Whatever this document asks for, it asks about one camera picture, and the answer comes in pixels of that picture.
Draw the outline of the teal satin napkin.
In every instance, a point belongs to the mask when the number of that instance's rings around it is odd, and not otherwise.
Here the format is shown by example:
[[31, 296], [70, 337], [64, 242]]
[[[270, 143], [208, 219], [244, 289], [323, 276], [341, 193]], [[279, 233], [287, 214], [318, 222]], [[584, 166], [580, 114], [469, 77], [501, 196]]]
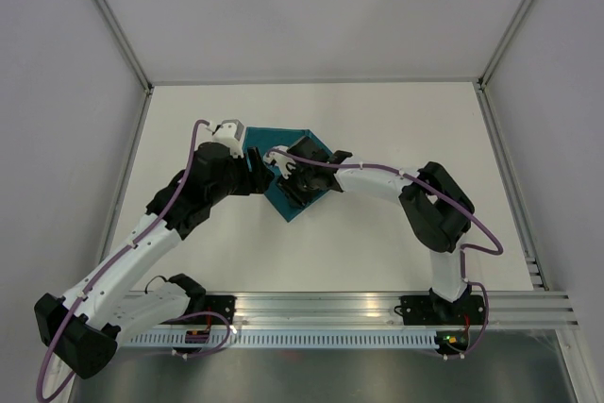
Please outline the teal satin napkin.
[[[259, 152], [264, 155], [275, 146], [290, 147], [301, 137], [310, 137], [319, 148], [331, 154], [331, 150], [309, 129], [248, 126], [245, 132], [244, 147], [257, 147]], [[277, 181], [281, 177], [278, 168], [275, 166], [268, 166], [268, 168], [274, 173], [275, 177], [264, 196], [286, 222], [291, 222], [304, 208], [295, 207], [277, 186]]]

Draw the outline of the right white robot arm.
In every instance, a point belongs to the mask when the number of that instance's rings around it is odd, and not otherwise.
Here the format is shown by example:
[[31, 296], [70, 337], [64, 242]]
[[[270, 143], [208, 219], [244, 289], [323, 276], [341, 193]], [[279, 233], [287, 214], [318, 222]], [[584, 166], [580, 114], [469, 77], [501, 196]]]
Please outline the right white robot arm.
[[362, 193], [400, 206], [415, 238], [429, 251], [428, 319], [441, 326], [486, 321], [485, 298], [472, 292], [461, 252], [475, 209], [441, 164], [405, 170], [363, 163], [343, 150], [329, 154], [309, 137], [290, 147], [275, 146], [263, 160], [279, 170], [277, 186], [297, 208], [322, 192]]

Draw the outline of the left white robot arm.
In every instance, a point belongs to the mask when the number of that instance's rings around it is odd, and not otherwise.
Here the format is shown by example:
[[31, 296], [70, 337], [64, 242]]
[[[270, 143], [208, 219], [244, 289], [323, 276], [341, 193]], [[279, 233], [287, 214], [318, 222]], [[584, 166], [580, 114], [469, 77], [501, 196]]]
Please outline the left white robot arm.
[[44, 294], [34, 313], [42, 342], [80, 378], [109, 364], [117, 349], [151, 327], [180, 318], [200, 321], [205, 288], [178, 274], [154, 292], [127, 302], [126, 294], [165, 254], [180, 245], [231, 195], [262, 194], [274, 178], [257, 148], [232, 156], [220, 143], [201, 143], [146, 206], [130, 237], [61, 296]]

